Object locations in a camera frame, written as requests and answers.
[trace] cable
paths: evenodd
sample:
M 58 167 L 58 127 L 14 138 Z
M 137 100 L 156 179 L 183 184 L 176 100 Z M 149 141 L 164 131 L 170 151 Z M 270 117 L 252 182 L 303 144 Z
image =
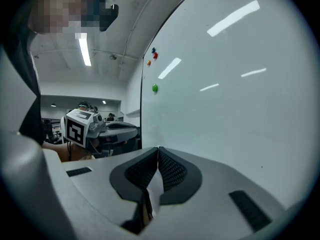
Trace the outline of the cable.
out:
M 68 148 L 69 161 L 71 161 L 71 141 L 66 144 L 66 147 Z

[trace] black slot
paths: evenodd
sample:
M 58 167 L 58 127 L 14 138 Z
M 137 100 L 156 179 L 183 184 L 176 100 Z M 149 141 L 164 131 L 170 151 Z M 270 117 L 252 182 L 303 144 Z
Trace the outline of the black slot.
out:
M 111 123 L 107 127 L 109 130 L 118 130 L 118 129 L 123 129 L 123 128 L 134 128 L 130 125 L 119 124 L 119 123 Z
M 243 190 L 231 192 L 229 196 L 254 232 L 259 231 L 271 223 L 271 219 Z
M 92 170 L 88 167 L 84 167 L 84 168 L 79 168 L 74 170 L 67 170 L 66 174 L 68 174 L 69 177 L 73 177 L 73 176 L 77 176 L 77 175 L 85 174 L 89 172 L 92 172 Z

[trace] black rubber pad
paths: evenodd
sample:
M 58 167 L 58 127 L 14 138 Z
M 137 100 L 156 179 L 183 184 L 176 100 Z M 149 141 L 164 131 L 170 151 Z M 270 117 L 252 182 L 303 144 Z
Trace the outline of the black rubber pad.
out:
M 243 190 L 231 192 L 229 196 L 254 232 L 259 231 L 271 223 L 271 219 Z
M 89 172 L 92 172 L 92 170 L 88 167 L 84 167 L 84 168 L 79 168 L 75 170 L 67 170 L 66 174 L 68 174 L 69 177 L 72 177 L 72 176 L 77 176 L 77 175 L 85 174 Z

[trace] ceiling pipe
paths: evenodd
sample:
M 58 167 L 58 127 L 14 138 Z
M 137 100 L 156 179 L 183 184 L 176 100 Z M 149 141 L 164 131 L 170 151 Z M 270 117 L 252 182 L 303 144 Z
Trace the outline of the ceiling pipe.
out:
M 151 0 L 147 0 L 147 1 L 145 2 L 145 4 L 143 5 L 143 7 L 142 7 L 142 9 L 141 9 L 138 17 L 135 19 L 135 22 L 134 22 L 134 24 L 133 24 L 133 26 L 132 26 L 132 28 L 131 28 L 130 34 L 129 34 L 129 36 L 128 36 L 127 40 L 126 40 L 126 43 L 125 43 L 124 51 L 123 51 L 123 54 L 122 54 L 122 59 L 121 59 L 120 65 L 119 65 L 120 70 L 119 70 L 119 74 L 118 74 L 118 76 L 117 76 L 117 79 L 119 79 L 119 76 L 120 76 L 122 64 L 123 64 L 123 62 L 124 62 L 124 57 L 126 56 L 127 46 L 128 46 L 129 40 L 130 40 L 130 38 L 131 38 L 131 35 L 132 35 L 133 31 L 135 30 L 135 28 L 136 28 L 136 26 L 137 26 L 137 23 L 138 23 L 141 15 L 142 15 L 142 13 L 143 13 L 144 10 L 146 9 L 146 7 L 147 7 L 147 5 L 150 3 L 150 1 L 151 1 Z
M 46 54 L 46 53 L 52 53 L 52 52 L 58 52 L 58 51 L 78 51 L 79 49 L 77 48 L 69 48 L 69 49 L 53 49 L 53 50 L 43 50 L 43 51 L 39 51 L 37 53 L 35 53 L 35 56 L 38 56 L 40 54 Z M 122 57 L 123 55 L 121 53 L 117 53 L 117 52 L 113 52 L 113 51 L 107 51 L 107 50 L 99 50 L 99 49 L 90 49 L 90 51 L 93 51 L 93 52 L 101 52 L 101 53 L 107 53 L 107 54 L 111 54 L 111 55 L 116 55 L 116 56 L 119 56 L 119 57 Z M 128 56 L 128 55 L 125 55 L 125 57 L 127 59 L 130 59 L 130 60 L 134 60 L 134 61 L 137 61 L 139 58 L 137 57 L 133 57 L 133 56 Z

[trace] magnet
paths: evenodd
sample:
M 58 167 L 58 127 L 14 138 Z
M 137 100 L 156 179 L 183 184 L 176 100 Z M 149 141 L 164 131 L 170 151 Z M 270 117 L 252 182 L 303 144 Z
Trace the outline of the magnet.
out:
M 152 91 L 154 91 L 155 93 L 158 91 L 158 85 L 156 83 L 152 85 Z

